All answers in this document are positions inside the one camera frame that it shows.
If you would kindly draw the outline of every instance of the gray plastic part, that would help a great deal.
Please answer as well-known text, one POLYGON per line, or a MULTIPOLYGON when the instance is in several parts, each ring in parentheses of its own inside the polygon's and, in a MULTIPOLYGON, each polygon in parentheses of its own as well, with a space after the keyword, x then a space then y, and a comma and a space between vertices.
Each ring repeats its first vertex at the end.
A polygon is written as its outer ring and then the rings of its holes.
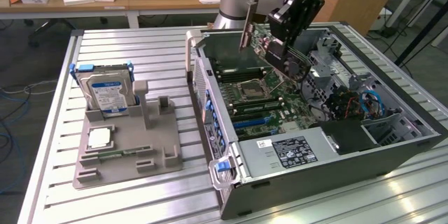
POLYGON ((85 116, 89 122, 104 121, 101 110, 88 110, 85 109, 85 116))
POLYGON ((99 165, 101 163, 99 157, 80 157, 79 162, 83 166, 99 165))
POLYGON ((144 156, 148 156, 156 153, 156 150, 152 148, 151 145, 139 146, 139 148, 144 148, 144 149, 135 151, 137 154, 137 157, 144 157, 144 156))
POLYGON ((129 116, 141 116, 141 106, 140 105, 129 106, 128 110, 129 110, 129 116))
POLYGON ((177 146, 173 146, 173 152, 167 152, 167 149, 163 148, 163 165, 165 167, 176 166, 181 163, 180 156, 179 156, 179 149, 177 146))
MULTIPOLYGON (((148 83, 147 81, 135 81, 133 82, 133 94, 139 97, 140 101, 145 101, 145 94, 148 93, 148 83)), ((147 103, 141 102, 141 115, 143 115, 143 121, 144 121, 144 126, 145 129, 149 129, 151 123, 149 123, 149 116, 148 116, 148 109, 147 109, 147 103)))
POLYGON ((169 97, 161 96, 159 100, 159 115, 165 115, 173 112, 173 107, 169 105, 169 97))
POLYGON ((155 159, 144 159, 135 162, 135 168, 139 173, 144 173, 156 169, 155 159))
MULTIPOLYGON (((144 98, 145 92, 139 89, 135 91, 144 98)), ((148 127, 145 127, 144 117, 133 113, 100 121, 89 121, 85 116, 73 179, 76 189, 181 170, 183 159, 173 101, 169 97, 161 97, 156 101, 140 103, 132 107, 136 107, 135 110, 139 108, 141 114, 149 115, 148 127), (109 129, 113 127, 109 145, 87 150, 88 132, 103 127, 109 129)))
POLYGON ((97 171, 99 169, 96 168, 76 171, 76 180, 80 183, 97 181, 100 179, 100 173, 97 171))

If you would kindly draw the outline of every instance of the circuit board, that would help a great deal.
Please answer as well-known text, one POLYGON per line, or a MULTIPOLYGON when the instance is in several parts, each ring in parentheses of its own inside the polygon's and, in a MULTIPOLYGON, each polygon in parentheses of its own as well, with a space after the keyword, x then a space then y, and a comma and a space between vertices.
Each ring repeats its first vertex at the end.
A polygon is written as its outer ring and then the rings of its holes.
MULTIPOLYGON (((251 47, 253 48, 257 56, 264 60, 267 55, 268 45, 273 41, 273 37, 269 31, 259 24, 251 24, 251 47)), ((288 47, 288 52, 297 58, 300 61, 305 62, 307 65, 311 65, 308 57, 297 51, 293 47, 288 47)))
POLYGON ((260 79, 219 86, 240 141, 308 129, 316 123, 295 83, 272 68, 260 79))

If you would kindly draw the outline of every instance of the white label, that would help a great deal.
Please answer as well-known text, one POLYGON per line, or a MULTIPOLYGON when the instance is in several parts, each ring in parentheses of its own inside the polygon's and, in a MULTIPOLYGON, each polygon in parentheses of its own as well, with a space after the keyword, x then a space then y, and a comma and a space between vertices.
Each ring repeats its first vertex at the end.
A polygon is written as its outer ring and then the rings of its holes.
POLYGON ((100 109, 107 113, 117 113, 127 109, 124 94, 120 94, 121 82, 100 82, 92 84, 92 90, 100 109))
POLYGON ((257 145, 259 145, 259 148, 269 147, 272 146, 272 140, 271 139, 260 140, 257 141, 257 145))
POLYGON ((124 6, 104 6, 104 9, 105 10, 117 10, 117 9, 125 9, 125 7, 124 6))

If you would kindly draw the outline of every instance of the metal grating surface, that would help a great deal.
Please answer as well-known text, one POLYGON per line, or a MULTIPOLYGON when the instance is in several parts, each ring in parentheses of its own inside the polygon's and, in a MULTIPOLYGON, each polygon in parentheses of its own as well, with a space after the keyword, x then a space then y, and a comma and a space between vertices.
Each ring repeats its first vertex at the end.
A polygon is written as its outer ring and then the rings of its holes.
MULTIPOLYGON (((328 24, 336 25, 407 93, 448 126, 447 108, 349 27, 339 23, 320 23, 328 24)), ((19 222, 448 223, 448 141, 415 156, 383 177, 244 218, 231 221, 219 219, 184 72, 185 32, 197 28, 204 27, 92 30, 85 31, 84 36, 71 38, 19 222), (113 64, 124 60, 132 60, 135 64, 135 78, 148 80, 147 100, 156 99, 161 94, 173 98, 184 169, 75 190, 71 182, 85 100, 64 70, 71 62, 113 64)), ((343 59, 357 73, 367 71, 351 52, 343 52, 343 59)))

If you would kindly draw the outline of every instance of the cable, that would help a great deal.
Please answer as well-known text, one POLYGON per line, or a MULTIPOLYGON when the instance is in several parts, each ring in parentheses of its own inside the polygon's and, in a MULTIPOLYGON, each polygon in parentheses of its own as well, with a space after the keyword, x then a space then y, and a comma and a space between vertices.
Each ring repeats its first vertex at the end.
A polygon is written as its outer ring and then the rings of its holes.
POLYGON ((5 95, 3 95, 3 94, 0 94, 0 97, 3 97, 3 98, 5 98, 7 100, 9 100, 9 101, 15 101, 15 102, 21 102, 21 104, 24 104, 25 105, 25 109, 23 110, 23 112, 21 112, 21 114, 20 114, 20 116, 17 116, 15 119, 12 119, 9 122, 5 122, 5 124, 11 124, 11 123, 13 123, 16 120, 19 120, 25 114, 27 114, 27 112, 28 112, 28 109, 29 109, 29 103, 28 103, 28 100, 21 100, 21 99, 13 99, 13 98, 11 98, 11 97, 7 97, 5 95))
POLYGON ((3 90, 3 92, 5 94, 19 94, 21 92, 24 92, 25 94, 33 94, 33 95, 37 95, 37 94, 48 94, 51 92, 55 92, 56 89, 52 89, 52 90, 48 90, 48 91, 44 91, 44 92, 36 92, 36 93, 29 93, 28 90, 39 85, 43 85, 43 84, 48 84, 48 83, 57 83, 57 79, 55 80, 49 80, 49 81, 41 81, 41 82, 37 82, 37 83, 33 83, 33 84, 29 84, 27 85, 23 90, 19 90, 19 91, 7 91, 5 90, 5 87, 0 88, 0 90, 3 90))
POLYGON ((363 110, 367 113, 369 113, 369 110, 368 110, 368 108, 364 105, 364 98, 363 98, 364 94, 369 94, 369 95, 372 95, 372 96, 376 97, 377 103, 380 104, 380 107, 381 107, 381 115, 385 115, 385 109, 384 109, 384 104, 381 102, 381 97, 380 97, 379 93, 376 93, 373 90, 365 90, 365 91, 363 91, 363 93, 359 96, 359 103, 361 104, 363 110))
POLYGON ((0 146, 0 149, 3 149, 8 144, 9 144, 9 135, 0 133, 0 136, 5 138, 7 142, 4 143, 4 145, 0 146))
MULTIPOLYGON (((420 11, 415 14, 413 18, 409 20, 409 23, 417 18, 419 14, 423 12, 423 10, 425 9, 425 7, 431 4, 431 1, 428 1, 428 3, 423 6, 423 8, 420 9, 420 11)), ((416 7, 417 5, 415 5, 412 7, 412 9, 409 10, 409 13, 407 14, 407 16, 401 19, 401 21, 399 22, 399 27, 400 27, 400 23, 403 22, 403 20, 409 16, 413 8, 416 7)), ((397 41, 399 37, 401 36, 404 30, 408 28, 408 25, 405 25, 405 27, 403 28, 403 30, 399 32, 399 35, 397 37, 395 38, 395 40, 392 41, 392 44, 389 45, 389 47, 385 49, 385 51, 383 53, 385 53, 389 48, 392 47, 392 45, 395 44, 395 42, 397 41)))
POLYGON ((31 94, 28 94, 28 96, 27 96, 24 102, 21 102, 21 104, 19 105, 19 107, 15 108, 15 110, 11 111, 3 118, 0 118, 0 120, 7 119, 12 114, 15 114, 15 112, 16 112, 17 110, 20 110, 20 108, 25 105, 25 102, 28 102, 29 97, 31 97, 31 94))
POLYGON ((152 26, 155 26, 155 27, 159 27, 160 25, 163 25, 164 23, 165 23, 165 21, 167 21, 167 19, 168 19, 168 14, 165 14, 165 18, 163 19, 163 21, 159 23, 159 24, 152 24, 152 23, 149 23, 148 21, 145 21, 144 20, 144 22, 147 22, 149 25, 152 25, 152 26))
MULTIPOLYGON (((381 41, 385 45, 389 46, 388 42, 387 42, 383 38, 375 38, 375 37, 372 37, 372 36, 368 35, 368 34, 367 34, 367 36, 368 36, 367 39, 379 40, 379 41, 381 41)), ((392 49, 392 48, 391 48, 391 52, 392 52, 395 58, 399 59, 399 55, 393 52, 393 49, 392 49)), ((411 69, 409 69, 407 66, 405 66, 404 68, 405 68, 407 71, 408 71, 409 77, 413 79, 413 75, 412 75, 411 69)))
POLYGON ((8 25, 5 25, 5 23, 1 20, 0 20, 0 23, 4 25, 4 27, 0 28, 0 31, 4 31, 4 30, 7 30, 12 26, 12 24, 15 23, 15 21, 12 19, 11 23, 8 25))
POLYGON ((423 49, 425 49, 425 47, 433 42, 433 40, 436 39, 439 37, 439 34, 425 43, 425 45, 420 48, 420 50, 411 56, 411 58, 407 60, 407 62, 404 62, 403 64, 401 64, 401 67, 400 68, 403 68, 403 67, 405 67, 407 68, 407 64, 409 63, 409 61, 413 59, 413 57, 416 57, 417 56, 417 54, 423 51, 423 49))
POLYGON ((7 158, 9 157, 11 153, 12 153, 12 147, 13 147, 13 142, 12 142, 12 137, 11 137, 11 130, 8 128, 8 126, 5 125, 4 121, 0 120, 0 124, 3 125, 3 127, 5 128, 8 134, 8 138, 9 138, 9 149, 8 149, 8 152, 7 152, 7 155, 4 156, 4 158, 0 160, 0 164, 7 160, 7 158))
POLYGON ((8 132, 8 135, 7 134, 3 134, 3 135, 7 135, 9 137, 9 141, 11 141, 11 150, 12 150, 12 146, 16 148, 16 151, 17 151, 17 155, 19 155, 19 161, 20 161, 20 166, 21 166, 21 172, 16 178, 16 180, 5 187, 0 190, 0 194, 4 194, 9 189, 12 189, 17 184, 19 182, 21 181, 21 179, 24 178, 24 175, 25 175, 25 163, 24 163, 24 158, 23 158, 23 154, 21 154, 21 150, 20 150, 20 147, 19 147, 19 144, 15 140, 15 138, 12 137, 11 135, 11 130, 8 129, 7 125, 4 124, 3 121, 0 121, 0 124, 3 125, 3 127, 5 128, 7 132, 8 132))

